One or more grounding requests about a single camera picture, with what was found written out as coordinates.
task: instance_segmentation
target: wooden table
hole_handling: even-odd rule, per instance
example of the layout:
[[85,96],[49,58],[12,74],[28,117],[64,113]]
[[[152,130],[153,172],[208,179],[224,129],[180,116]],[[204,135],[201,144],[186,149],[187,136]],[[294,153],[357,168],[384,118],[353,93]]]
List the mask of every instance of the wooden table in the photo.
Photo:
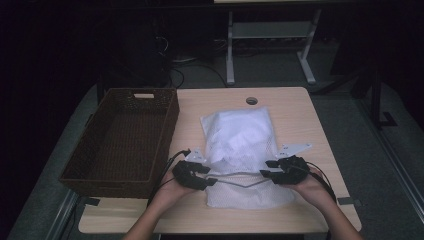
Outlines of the wooden table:
[[[255,97],[257,105],[246,98]],[[179,150],[200,147],[205,139],[200,117],[216,111],[268,107],[277,145],[312,143],[298,156],[318,165],[328,176],[338,198],[349,197],[325,133],[304,88],[232,88],[178,90],[180,114],[170,147]],[[143,199],[102,198],[98,206],[87,205],[79,223],[83,233],[123,233],[144,211]],[[353,205],[340,206],[356,229],[361,228]],[[166,212],[156,233],[314,233],[328,227],[321,213],[296,194],[294,202],[265,210],[217,209],[206,205],[199,191],[179,201]]]

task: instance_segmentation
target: brown woven basket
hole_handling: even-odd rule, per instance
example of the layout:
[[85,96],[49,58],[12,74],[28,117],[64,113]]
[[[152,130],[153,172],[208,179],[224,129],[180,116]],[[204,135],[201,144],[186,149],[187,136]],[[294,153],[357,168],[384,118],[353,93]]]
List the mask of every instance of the brown woven basket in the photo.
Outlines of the brown woven basket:
[[148,198],[179,111],[175,89],[110,89],[60,181],[82,196]]

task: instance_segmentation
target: black device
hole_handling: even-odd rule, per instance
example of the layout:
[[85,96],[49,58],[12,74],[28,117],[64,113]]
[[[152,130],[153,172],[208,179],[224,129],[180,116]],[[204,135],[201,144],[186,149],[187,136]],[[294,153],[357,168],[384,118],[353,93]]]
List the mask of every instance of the black device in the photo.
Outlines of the black device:
[[218,179],[197,177],[196,172],[206,174],[210,170],[209,167],[205,167],[200,163],[179,161],[174,169],[172,169],[172,173],[174,174],[175,180],[177,180],[181,186],[196,190],[205,190],[207,186],[213,186]]
[[266,161],[269,168],[281,168],[282,172],[271,172],[261,170],[261,174],[265,178],[270,178],[274,184],[298,184],[305,180],[309,174],[309,167],[305,160],[295,155],[288,158],[280,158],[277,161]]

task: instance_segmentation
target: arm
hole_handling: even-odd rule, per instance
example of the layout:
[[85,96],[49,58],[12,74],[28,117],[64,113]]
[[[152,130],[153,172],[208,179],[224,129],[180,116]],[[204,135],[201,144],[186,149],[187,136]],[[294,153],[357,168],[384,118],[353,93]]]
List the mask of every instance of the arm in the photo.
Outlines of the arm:
[[194,192],[194,190],[182,187],[177,181],[172,180],[173,177],[171,171],[165,175],[162,180],[162,183],[165,184],[158,190],[151,204],[146,208],[144,213],[135,222],[123,239],[150,239],[162,214],[174,206],[179,199]]
[[[311,168],[311,171],[321,176],[318,170]],[[332,234],[332,239],[363,239],[339,206],[333,201],[330,194],[312,176],[308,175],[303,182],[297,185],[284,185],[284,187],[297,191],[307,202],[322,213]]]

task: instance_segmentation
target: white cloth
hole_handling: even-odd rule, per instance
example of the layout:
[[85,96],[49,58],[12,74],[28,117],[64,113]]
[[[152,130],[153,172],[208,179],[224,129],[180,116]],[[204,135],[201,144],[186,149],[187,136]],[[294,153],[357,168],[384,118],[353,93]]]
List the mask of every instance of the white cloth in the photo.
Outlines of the white cloth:
[[[276,160],[277,145],[268,109],[239,109],[202,117],[206,138],[206,165],[210,174],[258,173],[265,161]],[[250,185],[262,176],[236,175],[219,180]],[[267,181],[249,188],[218,182],[206,188],[208,205],[220,208],[262,209],[277,207],[294,198],[291,190]]]

